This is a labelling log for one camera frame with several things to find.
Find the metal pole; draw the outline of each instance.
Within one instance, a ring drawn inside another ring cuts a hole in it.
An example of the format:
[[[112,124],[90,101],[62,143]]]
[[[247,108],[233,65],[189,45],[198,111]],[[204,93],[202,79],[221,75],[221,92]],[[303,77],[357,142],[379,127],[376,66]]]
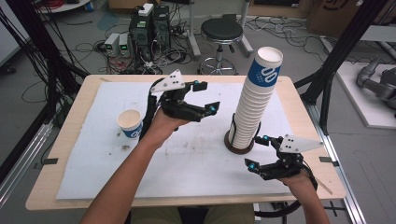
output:
[[[331,91],[329,82],[332,82],[338,68],[350,51],[353,50],[356,43],[360,41],[361,37],[387,2],[387,0],[365,0],[356,16],[341,35],[323,66],[315,74],[294,84],[296,87],[301,87],[311,82],[307,91],[302,94],[303,101],[306,101],[310,105],[314,105],[320,94],[326,90],[326,94],[322,98],[322,110],[320,111],[319,122],[320,127],[326,134]]]
[[[245,22],[247,20],[247,15],[248,15],[248,6],[250,5],[250,0],[245,0],[245,3],[242,7],[242,12],[241,12],[241,21],[239,24],[242,26],[242,29],[245,29]],[[241,39],[241,45],[244,47],[245,52],[247,53],[247,56],[249,57],[251,53],[253,53],[253,48],[250,46],[250,43],[248,42],[247,38],[245,35]]]
[[[201,57],[201,51],[194,36],[194,4],[195,2],[190,0],[190,30],[187,31],[187,37],[189,38],[192,53],[194,54],[194,60],[198,60]]]

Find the gray floor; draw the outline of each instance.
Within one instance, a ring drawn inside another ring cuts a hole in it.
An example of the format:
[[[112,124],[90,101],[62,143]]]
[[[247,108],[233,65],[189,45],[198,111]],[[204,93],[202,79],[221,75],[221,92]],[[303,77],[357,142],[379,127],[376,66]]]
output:
[[[75,49],[75,46],[84,42],[93,44],[98,40],[105,39],[105,35],[111,32],[124,32],[127,30],[125,24],[129,22],[129,15],[111,13],[105,7],[93,13],[77,9],[61,13],[57,17],[59,21],[69,23],[92,21],[92,23],[83,25],[60,24],[60,30],[70,49]],[[245,35],[254,49],[262,46],[280,49],[284,54],[281,75],[288,76],[293,81],[300,80],[317,71],[322,65],[322,60],[326,58],[323,46],[313,38],[307,39],[305,50],[319,54],[321,59],[316,54],[307,53],[303,48],[291,46],[284,38],[275,37],[264,31],[253,31],[247,27]],[[308,35],[311,34],[308,34],[305,29],[298,29],[293,34],[293,36]],[[54,40],[57,44],[60,43],[59,39],[55,37]],[[163,69],[163,73],[169,74],[179,68],[182,74],[196,74],[199,62],[215,55],[217,47],[208,44],[200,36],[197,36],[197,42],[203,54],[200,60],[183,65],[167,66]],[[384,61],[394,63],[381,50],[376,50],[367,44],[374,45],[374,43],[359,43],[351,53],[354,58],[349,58],[349,60],[355,61],[355,58],[373,59],[375,55],[380,54],[384,57]],[[105,66],[102,56],[94,52],[88,56],[88,52],[74,51],[74,53],[78,59],[82,59],[81,64],[91,74],[104,73],[101,72],[102,70],[98,70]],[[228,49],[224,50],[224,57],[234,62],[240,75],[248,72],[253,60],[253,57],[247,58],[238,46],[235,46],[235,54],[231,54]],[[0,162],[3,162],[8,153],[15,147],[44,105],[43,103],[26,103],[21,98],[23,92],[29,86],[39,81],[27,58],[22,53],[18,53],[11,59],[11,62],[17,68],[17,73],[7,74],[2,71],[0,75],[0,101],[2,105],[0,106],[0,124],[2,125],[0,131]],[[26,101],[34,102],[43,100],[43,85],[33,86],[24,94],[23,98]],[[394,189],[396,188],[396,178],[393,174],[393,167],[395,167],[396,161],[393,159],[393,155],[395,154],[396,131],[366,128],[337,78],[333,82],[328,122],[330,137],[367,223],[395,223],[396,193]],[[1,223],[77,223],[81,218],[84,213],[83,209],[30,212],[24,206],[40,172],[34,168],[34,165],[39,162],[41,154],[55,138],[57,132],[57,129],[52,132],[48,142],[32,163],[31,168],[0,210]],[[330,202],[323,203],[325,206],[330,206]],[[341,202],[333,203],[335,206],[343,206]],[[337,217],[332,211],[329,211],[328,214],[332,223],[350,222],[347,213],[344,211],[337,211]],[[290,223],[303,223],[302,210],[300,209],[290,215],[289,221]],[[264,223],[281,223],[281,221],[280,218],[268,219]]]

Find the white paper sheet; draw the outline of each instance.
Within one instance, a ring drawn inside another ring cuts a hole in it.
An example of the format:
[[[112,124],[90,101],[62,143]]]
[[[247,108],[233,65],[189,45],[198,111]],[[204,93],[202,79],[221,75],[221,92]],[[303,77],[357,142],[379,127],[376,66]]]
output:
[[[104,82],[100,86],[67,162],[57,199],[96,196],[137,144],[120,131],[117,115],[134,108],[144,116],[150,85]],[[224,134],[230,128],[242,87],[243,83],[209,83],[206,91],[186,95],[186,102],[192,105],[221,101],[219,113],[173,133],[155,153],[136,198],[289,192],[276,180],[263,181],[245,165],[244,158],[260,164],[275,162],[276,151],[272,147],[256,144],[248,154],[236,155],[224,146]],[[291,133],[290,126],[274,91],[262,117],[260,135],[286,133]]]

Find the stack of paper cups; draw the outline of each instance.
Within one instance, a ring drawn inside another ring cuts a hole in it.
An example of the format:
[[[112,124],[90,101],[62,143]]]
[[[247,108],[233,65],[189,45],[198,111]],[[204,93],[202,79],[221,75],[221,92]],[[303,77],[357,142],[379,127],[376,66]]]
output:
[[[283,54],[278,49],[260,48],[245,79],[230,131],[225,134],[226,147],[236,154],[248,153],[254,145],[262,113],[270,101]]]

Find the cardboard box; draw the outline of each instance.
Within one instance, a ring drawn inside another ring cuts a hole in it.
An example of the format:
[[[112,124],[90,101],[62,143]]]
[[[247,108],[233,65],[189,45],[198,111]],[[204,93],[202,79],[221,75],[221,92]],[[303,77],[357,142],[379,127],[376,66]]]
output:
[[[300,0],[254,0],[254,5],[297,7]]]
[[[356,1],[315,1],[306,20],[306,29],[312,34],[339,37],[358,9]]]
[[[151,2],[150,0],[108,0],[108,6],[112,9],[133,9]]]
[[[284,17],[292,19],[304,19],[312,8],[312,0],[300,0],[297,7],[280,7],[250,4],[249,16]]]

